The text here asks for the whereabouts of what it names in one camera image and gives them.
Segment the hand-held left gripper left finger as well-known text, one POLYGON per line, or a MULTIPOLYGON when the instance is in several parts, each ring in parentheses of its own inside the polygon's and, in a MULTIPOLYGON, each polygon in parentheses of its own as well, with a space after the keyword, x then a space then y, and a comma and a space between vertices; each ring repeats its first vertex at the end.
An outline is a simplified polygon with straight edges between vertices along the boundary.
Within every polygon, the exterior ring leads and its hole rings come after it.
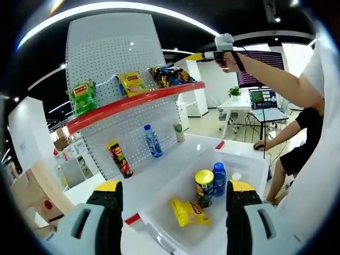
POLYGON ((121 254, 122 212, 122 182, 104 182, 58 222, 44 245, 52 254, 121 254))

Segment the person's right hand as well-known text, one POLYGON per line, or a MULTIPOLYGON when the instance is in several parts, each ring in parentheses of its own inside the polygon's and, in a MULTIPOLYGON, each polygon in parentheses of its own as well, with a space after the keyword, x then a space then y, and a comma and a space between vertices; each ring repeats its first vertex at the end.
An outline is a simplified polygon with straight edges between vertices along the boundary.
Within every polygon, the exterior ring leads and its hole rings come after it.
POLYGON ((222 64, 222 70, 225 73, 238 72, 240 70, 231 52, 224 53, 224 62, 222 64))

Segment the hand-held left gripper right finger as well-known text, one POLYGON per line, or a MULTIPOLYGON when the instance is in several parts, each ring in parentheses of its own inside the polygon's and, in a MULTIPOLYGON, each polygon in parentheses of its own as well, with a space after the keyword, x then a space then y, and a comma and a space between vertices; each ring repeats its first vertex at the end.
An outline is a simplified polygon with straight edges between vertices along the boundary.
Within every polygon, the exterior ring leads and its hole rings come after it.
POLYGON ((249 183, 227 182, 226 212, 227 254, 297 254, 303 246, 276 208, 262 203, 249 183))

